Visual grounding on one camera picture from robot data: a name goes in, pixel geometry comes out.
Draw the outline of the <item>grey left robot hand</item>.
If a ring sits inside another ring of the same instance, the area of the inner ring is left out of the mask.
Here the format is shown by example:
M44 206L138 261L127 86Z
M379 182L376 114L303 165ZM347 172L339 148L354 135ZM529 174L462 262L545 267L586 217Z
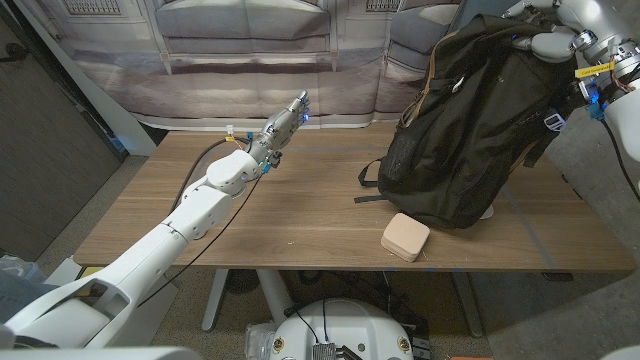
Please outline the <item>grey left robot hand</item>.
M256 160L261 168L267 164L277 167L279 161L272 161L275 153L283 149L291 141L299 127L308 121L308 92L302 90L282 111L267 119L262 130L251 141L247 153Z

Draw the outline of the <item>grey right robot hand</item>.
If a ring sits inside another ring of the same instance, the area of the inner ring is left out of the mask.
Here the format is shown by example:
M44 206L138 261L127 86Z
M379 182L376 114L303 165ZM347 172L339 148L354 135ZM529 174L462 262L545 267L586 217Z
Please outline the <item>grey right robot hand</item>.
M639 41L613 6L599 0L519 1L502 17L551 16L551 30L516 40L538 58L559 63L579 52L594 66L606 66L604 87L624 95L639 89Z

